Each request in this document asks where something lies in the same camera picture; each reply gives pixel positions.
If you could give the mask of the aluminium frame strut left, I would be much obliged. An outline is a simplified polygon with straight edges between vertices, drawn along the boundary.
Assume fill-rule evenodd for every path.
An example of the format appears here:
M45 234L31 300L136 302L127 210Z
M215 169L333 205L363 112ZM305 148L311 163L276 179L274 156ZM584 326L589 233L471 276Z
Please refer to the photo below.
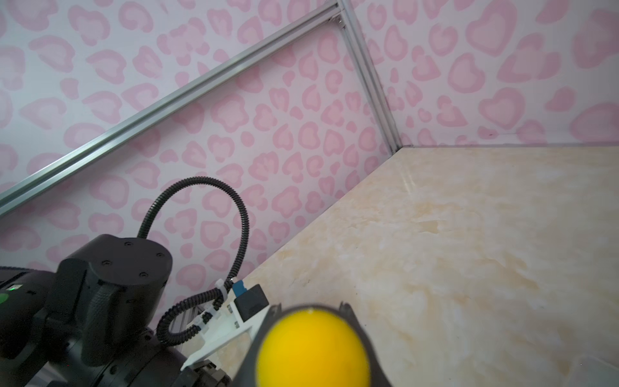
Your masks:
M143 111L121 122L80 148L59 158L1 194L1 214L32 201L82 169L124 146L146 130L176 114L191 103L251 69L260 61L280 52L325 24L341 28L351 62L366 93L368 104L391 153L402 147L400 134L389 109L385 92L372 63L362 29L349 1L327 1L322 6L232 59L191 81Z

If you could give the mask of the black yellow handled screwdriver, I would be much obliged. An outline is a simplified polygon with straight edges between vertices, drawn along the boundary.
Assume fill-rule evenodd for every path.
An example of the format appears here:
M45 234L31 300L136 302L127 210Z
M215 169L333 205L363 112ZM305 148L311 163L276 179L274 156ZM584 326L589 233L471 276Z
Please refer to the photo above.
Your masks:
M271 306L232 386L390 386L348 303Z

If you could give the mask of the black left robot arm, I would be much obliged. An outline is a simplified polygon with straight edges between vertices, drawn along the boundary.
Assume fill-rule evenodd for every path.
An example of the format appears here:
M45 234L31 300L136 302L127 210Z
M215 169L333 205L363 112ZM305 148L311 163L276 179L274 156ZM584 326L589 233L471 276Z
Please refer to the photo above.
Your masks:
M101 235L56 272L1 270L1 383L24 386L43 367L59 386L229 386L148 328L172 270L151 240Z

